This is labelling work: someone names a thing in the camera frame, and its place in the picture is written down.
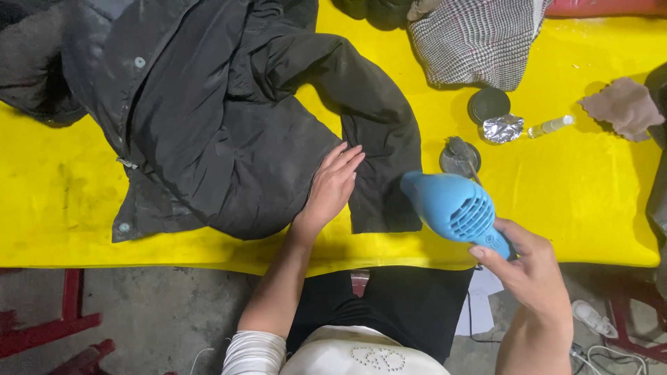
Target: houndstooth cloth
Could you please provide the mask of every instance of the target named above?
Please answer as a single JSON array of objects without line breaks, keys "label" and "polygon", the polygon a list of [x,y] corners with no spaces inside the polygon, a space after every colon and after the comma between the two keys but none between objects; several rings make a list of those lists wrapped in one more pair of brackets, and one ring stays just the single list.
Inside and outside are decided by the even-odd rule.
[{"label": "houndstooth cloth", "polygon": [[428,82],[516,89],[551,1],[443,0],[409,27]]}]

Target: aluminum foil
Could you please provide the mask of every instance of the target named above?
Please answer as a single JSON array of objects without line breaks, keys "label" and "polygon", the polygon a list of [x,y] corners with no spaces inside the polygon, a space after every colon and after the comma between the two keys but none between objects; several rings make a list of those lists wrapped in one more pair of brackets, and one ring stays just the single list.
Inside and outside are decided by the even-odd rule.
[{"label": "aluminum foil", "polygon": [[482,128],[486,139],[491,142],[505,143],[519,138],[524,130],[524,119],[510,113],[486,120]]}]

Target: small glass bottle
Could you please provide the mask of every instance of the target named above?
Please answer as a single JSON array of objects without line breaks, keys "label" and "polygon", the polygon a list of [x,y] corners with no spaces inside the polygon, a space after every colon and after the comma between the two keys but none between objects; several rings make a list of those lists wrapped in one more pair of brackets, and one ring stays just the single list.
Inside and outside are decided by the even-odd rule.
[{"label": "small glass bottle", "polygon": [[533,139],[547,133],[553,133],[554,131],[560,129],[561,127],[565,127],[573,123],[574,123],[574,116],[565,115],[563,117],[559,117],[557,119],[541,123],[540,125],[535,125],[534,127],[528,129],[526,133],[528,133],[528,137],[530,139]]}]

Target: concrete floor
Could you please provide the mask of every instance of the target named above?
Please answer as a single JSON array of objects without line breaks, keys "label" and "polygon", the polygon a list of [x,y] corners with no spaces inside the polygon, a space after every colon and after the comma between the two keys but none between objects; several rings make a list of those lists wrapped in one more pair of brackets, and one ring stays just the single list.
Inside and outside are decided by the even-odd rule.
[{"label": "concrete floor", "polygon": [[[604,302],[582,280],[590,279],[587,265],[563,265],[570,297],[589,301],[599,312]],[[17,309],[26,325],[52,320],[59,314],[62,270],[24,270],[0,276],[0,311]],[[112,375],[162,375],[176,371],[188,375],[197,353],[193,374],[219,374],[224,350],[241,309],[258,277],[194,268],[152,267],[92,269],[85,271],[84,313],[103,312],[103,323],[55,343],[0,360],[0,375],[46,374],[90,344],[112,338],[116,351],[102,361]],[[38,288],[26,286],[39,285]],[[496,327],[478,339],[499,340],[518,306],[507,291],[490,297]],[[636,330],[646,340],[665,342],[656,333],[651,309],[633,305]],[[575,323],[575,342],[587,348],[599,337]],[[498,344],[481,344],[456,336],[445,367],[452,375],[493,374]],[[609,373],[634,374],[636,365],[615,364],[598,357]],[[652,374],[667,374],[667,365],[650,366]],[[573,368],[580,363],[573,363]],[[581,374],[591,374],[588,370]]]}]

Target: white sneaker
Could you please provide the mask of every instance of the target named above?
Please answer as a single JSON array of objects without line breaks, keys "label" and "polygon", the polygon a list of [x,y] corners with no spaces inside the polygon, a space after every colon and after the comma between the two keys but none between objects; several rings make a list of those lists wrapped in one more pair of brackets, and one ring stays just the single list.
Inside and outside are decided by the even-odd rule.
[{"label": "white sneaker", "polygon": [[593,306],[586,301],[572,302],[572,316],[583,322],[594,334],[601,334],[608,338],[618,338],[618,331],[606,316],[600,316]]}]

